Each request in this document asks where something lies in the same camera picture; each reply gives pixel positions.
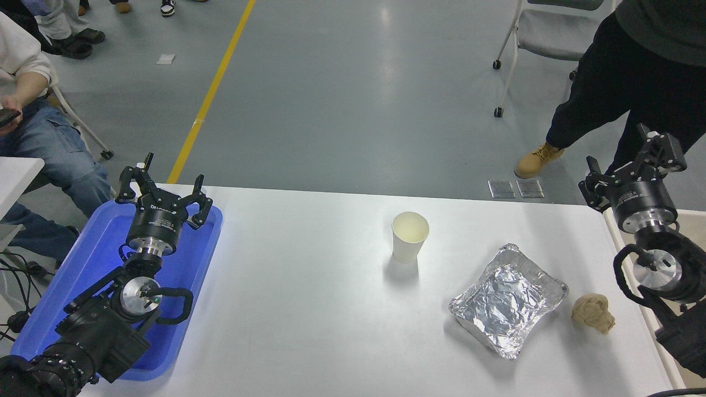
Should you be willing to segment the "person's hand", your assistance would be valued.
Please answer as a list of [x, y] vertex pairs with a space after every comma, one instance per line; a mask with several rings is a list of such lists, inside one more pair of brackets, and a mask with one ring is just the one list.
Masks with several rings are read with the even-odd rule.
[[13, 95], [2, 97], [1, 110], [1, 136], [6, 136], [13, 132], [23, 119], [23, 105]]

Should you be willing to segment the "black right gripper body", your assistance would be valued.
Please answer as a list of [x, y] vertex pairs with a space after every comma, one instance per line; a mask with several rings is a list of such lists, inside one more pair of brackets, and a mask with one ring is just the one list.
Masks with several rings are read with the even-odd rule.
[[640, 179], [610, 186], [607, 191], [618, 228], [637, 232], [651, 226], [670, 226], [678, 212], [660, 178]]

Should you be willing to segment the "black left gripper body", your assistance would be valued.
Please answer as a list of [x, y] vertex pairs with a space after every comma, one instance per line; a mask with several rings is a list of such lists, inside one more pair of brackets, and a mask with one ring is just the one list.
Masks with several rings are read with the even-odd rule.
[[180, 199], [181, 196], [172, 193], [139, 197], [126, 243], [137, 247], [139, 241], [152, 238], [166, 246], [177, 247], [187, 214], [186, 206], [178, 204]]

